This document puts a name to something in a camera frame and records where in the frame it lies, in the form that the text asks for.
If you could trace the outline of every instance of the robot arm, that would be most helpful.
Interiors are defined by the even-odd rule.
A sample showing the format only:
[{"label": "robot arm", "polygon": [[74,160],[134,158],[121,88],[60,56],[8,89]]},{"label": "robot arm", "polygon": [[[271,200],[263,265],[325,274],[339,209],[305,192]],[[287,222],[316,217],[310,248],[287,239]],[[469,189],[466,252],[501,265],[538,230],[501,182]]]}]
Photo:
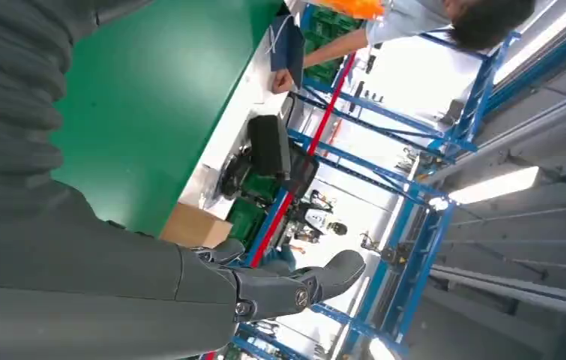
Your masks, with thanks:
[{"label": "robot arm", "polygon": [[148,0],[0,0],[0,359],[179,359],[214,350],[242,320],[302,311],[364,268],[278,277],[226,268],[99,220],[51,179],[73,45]]}]

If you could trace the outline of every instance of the black hair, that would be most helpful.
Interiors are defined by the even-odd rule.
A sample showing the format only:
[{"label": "black hair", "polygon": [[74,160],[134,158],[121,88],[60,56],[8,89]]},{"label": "black hair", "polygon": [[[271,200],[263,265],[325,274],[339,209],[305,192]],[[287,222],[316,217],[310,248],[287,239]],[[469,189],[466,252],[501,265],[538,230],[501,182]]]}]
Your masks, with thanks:
[{"label": "black hair", "polygon": [[343,223],[331,223],[331,229],[338,236],[344,236],[349,232],[349,228]]},{"label": "black hair", "polygon": [[535,12],[536,0],[478,0],[453,21],[451,38],[464,50],[497,46]]}]

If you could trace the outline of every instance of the hand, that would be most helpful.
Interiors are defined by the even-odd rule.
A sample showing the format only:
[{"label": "hand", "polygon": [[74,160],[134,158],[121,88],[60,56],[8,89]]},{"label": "hand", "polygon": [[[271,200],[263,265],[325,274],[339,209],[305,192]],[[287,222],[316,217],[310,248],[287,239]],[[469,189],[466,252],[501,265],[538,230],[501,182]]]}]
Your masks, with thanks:
[{"label": "hand", "polygon": [[271,87],[271,92],[275,94],[282,94],[290,92],[294,88],[294,79],[292,74],[287,69],[279,70],[276,72],[274,84]]}]

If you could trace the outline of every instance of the orange object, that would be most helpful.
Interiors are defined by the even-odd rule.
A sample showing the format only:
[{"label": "orange object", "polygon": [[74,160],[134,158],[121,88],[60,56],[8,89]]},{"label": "orange object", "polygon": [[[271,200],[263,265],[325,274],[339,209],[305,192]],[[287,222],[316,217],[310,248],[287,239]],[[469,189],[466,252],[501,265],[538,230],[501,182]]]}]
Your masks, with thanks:
[{"label": "orange object", "polygon": [[355,19],[374,20],[384,14],[381,0],[319,0],[319,2]]}]

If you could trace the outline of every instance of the cardboard box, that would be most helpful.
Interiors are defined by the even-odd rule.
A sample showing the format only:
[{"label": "cardboard box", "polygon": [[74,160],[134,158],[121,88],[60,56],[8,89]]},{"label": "cardboard box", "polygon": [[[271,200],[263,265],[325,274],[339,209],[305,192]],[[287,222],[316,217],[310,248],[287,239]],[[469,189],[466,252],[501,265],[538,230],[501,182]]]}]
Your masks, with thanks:
[{"label": "cardboard box", "polygon": [[195,206],[178,203],[160,238],[186,248],[215,248],[232,230],[231,223]]}]

